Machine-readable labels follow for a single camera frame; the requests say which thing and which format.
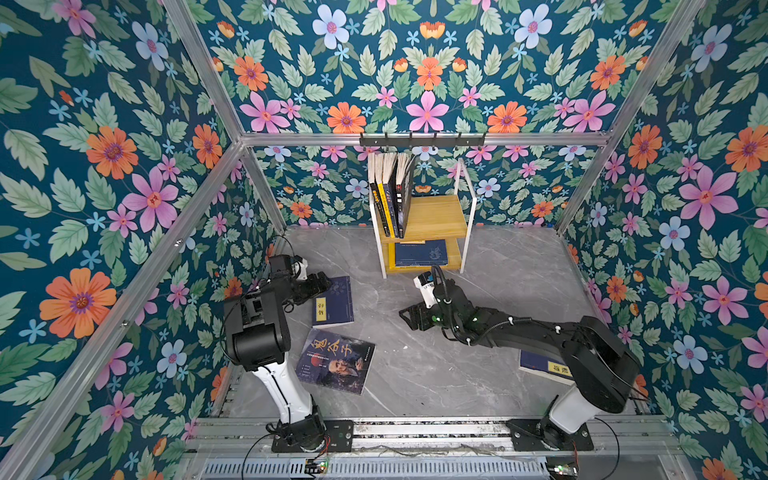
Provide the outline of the yellow cartoon cover book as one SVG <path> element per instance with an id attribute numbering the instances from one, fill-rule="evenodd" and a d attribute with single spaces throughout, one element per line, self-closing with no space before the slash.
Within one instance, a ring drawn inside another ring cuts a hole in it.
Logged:
<path id="1" fill-rule="evenodd" d="M 395 153 L 382 152 L 375 155 L 373 163 L 380 216 L 384 232 L 389 238 L 396 238 L 398 233 L 396 204 L 393 196 L 395 163 Z"/>

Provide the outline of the black book white characters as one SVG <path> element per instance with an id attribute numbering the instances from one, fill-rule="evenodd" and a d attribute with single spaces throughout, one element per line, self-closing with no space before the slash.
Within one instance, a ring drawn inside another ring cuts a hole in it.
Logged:
<path id="1" fill-rule="evenodd" d="M 407 152 L 398 153 L 395 172 L 397 237 L 405 237 L 413 191 L 414 157 Z"/>

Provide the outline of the dark portrait book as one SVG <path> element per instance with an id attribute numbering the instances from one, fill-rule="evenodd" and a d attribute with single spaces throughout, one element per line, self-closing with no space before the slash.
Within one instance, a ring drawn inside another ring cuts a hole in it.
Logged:
<path id="1" fill-rule="evenodd" d="M 295 372 L 301 382 L 361 395 L 375 348 L 368 341 L 312 329 Z"/>
<path id="2" fill-rule="evenodd" d="M 382 187 L 387 203 L 387 224 L 390 227 L 393 238 L 402 237 L 397 199 L 398 156 L 399 154 L 394 152 L 385 153 L 382 166 Z"/>

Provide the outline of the navy book yellow label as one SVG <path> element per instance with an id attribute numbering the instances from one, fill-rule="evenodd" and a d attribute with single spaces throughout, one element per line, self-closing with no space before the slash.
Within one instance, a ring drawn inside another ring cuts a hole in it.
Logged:
<path id="1" fill-rule="evenodd" d="M 449 259 L 446 241 L 398 243 L 394 248 L 394 261 L 398 268 L 447 265 Z"/>

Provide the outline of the black book leaning on shelf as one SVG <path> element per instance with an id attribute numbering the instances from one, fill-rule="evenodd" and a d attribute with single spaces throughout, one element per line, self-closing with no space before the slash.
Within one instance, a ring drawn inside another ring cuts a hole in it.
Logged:
<path id="1" fill-rule="evenodd" d="M 385 209 L 381 200 L 380 190 L 376 180 L 377 153 L 371 153 L 368 157 L 368 184 L 373 199 L 376 214 L 381 224 L 385 237 L 390 236 L 390 228 L 386 221 Z"/>

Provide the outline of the black hook rail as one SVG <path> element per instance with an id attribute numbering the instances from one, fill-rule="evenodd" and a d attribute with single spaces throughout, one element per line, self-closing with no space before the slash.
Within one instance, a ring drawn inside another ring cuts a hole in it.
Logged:
<path id="1" fill-rule="evenodd" d="M 485 134 L 464 133 L 397 133 L 397 134 L 360 134 L 358 143 L 362 147 L 386 147 L 406 149 L 412 147 L 437 147 L 453 149 L 457 147 L 477 147 L 485 144 Z"/>

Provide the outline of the white wooden two-tier shelf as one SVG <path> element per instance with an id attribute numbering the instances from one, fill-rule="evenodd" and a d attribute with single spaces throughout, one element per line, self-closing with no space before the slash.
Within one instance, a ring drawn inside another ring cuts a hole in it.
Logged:
<path id="1" fill-rule="evenodd" d="M 454 189 L 451 194 L 416 196 L 414 192 L 418 189 L 413 172 L 410 211 L 405 237 L 402 239 L 384 236 L 369 189 L 369 207 L 382 275 L 412 273 L 428 268 L 429 266 L 398 268 L 394 261 L 396 244 L 421 243 L 427 240 L 445 240 L 449 263 L 441 268 L 463 272 L 477 204 L 476 192 L 464 162 L 458 160 L 456 163 Z"/>

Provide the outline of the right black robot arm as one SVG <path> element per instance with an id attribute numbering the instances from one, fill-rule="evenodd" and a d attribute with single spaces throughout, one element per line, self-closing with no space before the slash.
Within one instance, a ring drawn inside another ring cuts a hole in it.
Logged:
<path id="1" fill-rule="evenodd" d="M 540 435 L 574 435 L 602 414 L 624 411 L 633 395 L 639 359 L 602 320 L 546 322 L 474 305 L 452 280 L 419 287 L 422 301 L 399 311 L 413 331 L 438 328 L 467 347 L 513 348 L 559 362 L 572 386 L 541 420 Z"/>

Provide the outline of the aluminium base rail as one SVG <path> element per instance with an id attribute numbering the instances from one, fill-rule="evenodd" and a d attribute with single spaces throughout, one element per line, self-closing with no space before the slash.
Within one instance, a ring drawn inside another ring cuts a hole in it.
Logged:
<path id="1" fill-rule="evenodd" d="M 345 454 L 476 452 L 480 455 L 676 455 L 683 449 L 671 427 L 660 416 L 603 416 L 586 423 L 593 451 L 515 451 L 508 417 L 358 417 L 352 451 Z"/>

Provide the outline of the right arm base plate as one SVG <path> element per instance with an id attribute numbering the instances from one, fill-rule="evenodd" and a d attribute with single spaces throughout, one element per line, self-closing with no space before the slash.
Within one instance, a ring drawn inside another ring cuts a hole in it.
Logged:
<path id="1" fill-rule="evenodd" d="M 548 419 L 510 419 L 505 422 L 510 430 L 515 451 L 593 451 L 594 443 L 586 424 L 574 433 L 555 426 Z"/>

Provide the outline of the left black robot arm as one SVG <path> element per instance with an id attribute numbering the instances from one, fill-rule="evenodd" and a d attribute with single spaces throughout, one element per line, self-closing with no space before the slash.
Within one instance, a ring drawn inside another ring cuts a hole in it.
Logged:
<path id="1" fill-rule="evenodd" d="M 279 411 L 268 432 L 289 447 L 325 446 L 327 428 L 312 395 L 289 366 L 291 334 L 286 312 L 331 287 L 323 272 L 309 274 L 297 255 L 267 260 L 269 275 L 251 291 L 224 301 L 224 340 L 230 361 L 258 378 Z"/>

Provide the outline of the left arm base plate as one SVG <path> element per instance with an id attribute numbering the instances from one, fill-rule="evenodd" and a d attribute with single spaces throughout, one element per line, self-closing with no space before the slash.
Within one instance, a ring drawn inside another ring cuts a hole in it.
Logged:
<path id="1" fill-rule="evenodd" d="M 281 436 L 273 439 L 273 453 L 300 453 L 319 455 L 321 452 L 350 453 L 354 439 L 355 423 L 352 420 L 326 420 L 326 433 L 320 438 L 316 436 L 301 441 L 296 434 L 291 440 Z"/>

